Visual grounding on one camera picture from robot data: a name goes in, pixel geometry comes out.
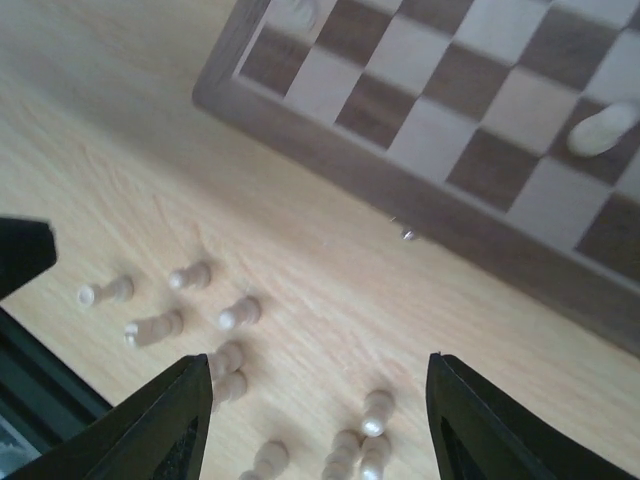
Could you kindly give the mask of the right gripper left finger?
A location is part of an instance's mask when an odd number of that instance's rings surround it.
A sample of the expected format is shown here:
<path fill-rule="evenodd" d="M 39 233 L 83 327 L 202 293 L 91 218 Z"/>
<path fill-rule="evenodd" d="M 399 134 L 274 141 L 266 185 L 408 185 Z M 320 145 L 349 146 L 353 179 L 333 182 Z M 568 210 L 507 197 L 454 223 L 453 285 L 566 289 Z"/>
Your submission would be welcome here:
<path fill-rule="evenodd" d="M 212 412 L 205 354 L 168 367 L 11 479 L 197 479 Z"/>

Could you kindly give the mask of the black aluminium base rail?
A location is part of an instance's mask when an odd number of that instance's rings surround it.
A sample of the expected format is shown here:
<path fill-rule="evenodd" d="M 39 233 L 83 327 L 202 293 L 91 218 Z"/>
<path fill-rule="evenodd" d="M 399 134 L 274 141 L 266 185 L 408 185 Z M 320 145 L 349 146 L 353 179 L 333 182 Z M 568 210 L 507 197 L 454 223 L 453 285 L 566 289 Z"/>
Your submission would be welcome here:
<path fill-rule="evenodd" d="M 37 452 L 69 440 L 111 408 L 16 319 L 1 312 L 1 419 Z"/>

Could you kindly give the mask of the light chess piece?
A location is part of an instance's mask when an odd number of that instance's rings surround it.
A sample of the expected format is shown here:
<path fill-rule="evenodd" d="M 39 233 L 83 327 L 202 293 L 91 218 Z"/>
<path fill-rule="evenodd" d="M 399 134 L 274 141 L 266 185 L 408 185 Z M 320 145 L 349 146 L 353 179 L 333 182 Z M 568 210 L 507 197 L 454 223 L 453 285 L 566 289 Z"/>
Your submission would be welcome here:
<path fill-rule="evenodd" d="M 217 319 L 217 327 L 231 331 L 243 325 L 255 324 L 261 317 L 261 306 L 253 296 L 245 296 L 223 309 Z"/>
<path fill-rule="evenodd" d="M 77 300 L 84 307 L 94 307 L 104 302 L 122 303 L 129 301 L 134 294 L 133 280 L 128 275 L 122 275 L 106 285 L 85 284 L 77 293 Z"/>
<path fill-rule="evenodd" d="M 356 459 L 360 454 L 360 437 L 353 430 L 338 432 L 325 458 L 321 478 L 323 480 L 346 480 L 353 475 Z"/>
<path fill-rule="evenodd" d="M 244 365 L 244 354 L 241 345 L 228 341 L 220 345 L 208 355 L 208 364 L 213 382 L 239 370 Z"/>
<path fill-rule="evenodd" d="M 182 330 L 181 314 L 177 310 L 170 310 L 160 315 L 127 323 L 124 329 L 124 341 L 130 347 L 142 348 L 165 338 L 180 335 Z"/>
<path fill-rule="evenodd" d="M 225 402 L 234 402 L 247 391 L 247 379 L 242 371 L 232 372 L 213 384 L 212 411 L 217 412 Z"/>
<path fill-rule="evenodd" d="M 171 289 L 201 289 L 211 281 L 211 270 L 206 262 L 198 261 L 187 267 L 173 270 L 168 277 Z"/>
<path fill-rule="evenodd" d="M 391 443 L 386 435 L 366 437 L 362 444 L 359 478 L 382 480 L 391 455 Z"/>
<path fill-rule="evenodd" d="M 395 410 L 395 400 L 386 390 L 370 392 L 364 400 L 364 415 L 361 431 L 367 437 L 381 436 Z"/>
<path fill-rule="evenodd" d="M 272 480 L 289 465 L 289 453 L 283 442 L 272 440 L 262 445 L 254 457 L 253 467 L 239 476 L 239 480 Z"/>

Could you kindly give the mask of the light chess pawn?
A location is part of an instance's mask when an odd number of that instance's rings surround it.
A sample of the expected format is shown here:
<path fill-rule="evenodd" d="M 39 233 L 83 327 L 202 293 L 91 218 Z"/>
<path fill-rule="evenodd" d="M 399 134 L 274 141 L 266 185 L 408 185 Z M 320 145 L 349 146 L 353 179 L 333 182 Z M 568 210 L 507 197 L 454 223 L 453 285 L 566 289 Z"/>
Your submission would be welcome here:
<path fill-rule="evenodd" d="M 611 104 L 579 122 L 567 137 L 569 151 L 579 157 L 595 157 L 611 148 L 639 122 L 639 105 Z"/>
<path fill-rule="evenodd" d="M 316 0 L 283 0 L 277 6 L 279 19 L 286 28 L 309 31 L 314 27 L 318 16 Z"/>

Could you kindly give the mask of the wooden chess board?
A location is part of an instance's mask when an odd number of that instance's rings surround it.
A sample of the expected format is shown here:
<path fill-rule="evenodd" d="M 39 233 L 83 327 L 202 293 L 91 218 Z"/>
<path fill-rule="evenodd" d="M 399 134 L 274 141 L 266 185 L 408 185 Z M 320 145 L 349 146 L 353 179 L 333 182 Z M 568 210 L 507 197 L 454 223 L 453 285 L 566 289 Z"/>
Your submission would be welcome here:
<path fill-rule="evenodd" d="M 639 122 L 610 150 L 582 120 L 639 105 L 635 1 L 238 2 L 196 105 L 630 353 L 639 350 Z"/>

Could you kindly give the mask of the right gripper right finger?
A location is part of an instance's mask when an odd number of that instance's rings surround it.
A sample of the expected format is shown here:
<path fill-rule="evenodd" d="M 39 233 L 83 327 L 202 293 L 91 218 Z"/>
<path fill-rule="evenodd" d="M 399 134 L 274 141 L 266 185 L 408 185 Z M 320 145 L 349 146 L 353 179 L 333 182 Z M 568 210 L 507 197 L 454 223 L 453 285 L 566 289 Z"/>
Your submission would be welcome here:
<path fill-rule="evenodd" d="M 442 479 L 631 479 L 454 355 L 429 357 L 426 410 Z"/>

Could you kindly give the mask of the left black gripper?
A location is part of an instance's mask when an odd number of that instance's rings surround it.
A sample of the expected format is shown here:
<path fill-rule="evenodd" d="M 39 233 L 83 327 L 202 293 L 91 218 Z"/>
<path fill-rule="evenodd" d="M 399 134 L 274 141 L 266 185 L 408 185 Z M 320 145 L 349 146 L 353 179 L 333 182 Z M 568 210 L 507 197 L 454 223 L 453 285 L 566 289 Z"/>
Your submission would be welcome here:
<path fill-rule="evenodd" d="M 55 263 L 55 236 L 49 223 L 24 218 L 1 218 L 1 299 Z"/>

